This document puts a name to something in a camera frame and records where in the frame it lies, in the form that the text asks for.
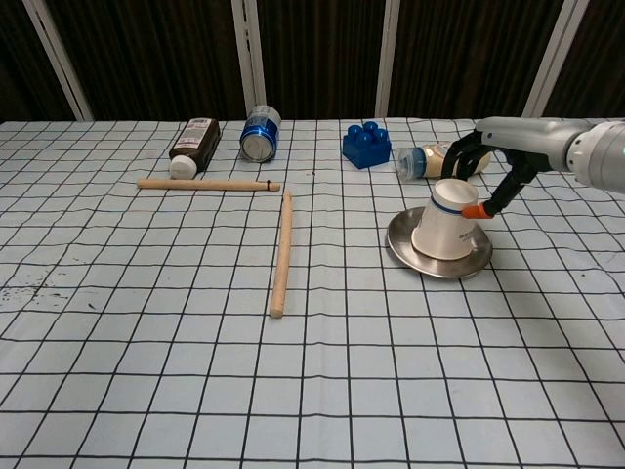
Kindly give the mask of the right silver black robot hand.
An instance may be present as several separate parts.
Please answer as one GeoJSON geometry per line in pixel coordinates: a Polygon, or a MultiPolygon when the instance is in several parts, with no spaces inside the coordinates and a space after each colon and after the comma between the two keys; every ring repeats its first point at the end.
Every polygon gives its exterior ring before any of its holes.
{"type": "Polygon", "coordinates": [[[467,180],[490,151],[504,153],[511,170],[490,199],[461,210],[466,219],[490,219],[506,208],[541,172],[566,171],[569,149],[588,123],[522,117],[487,117],[453,142],[442,163],[441,177],[467,180]]]}

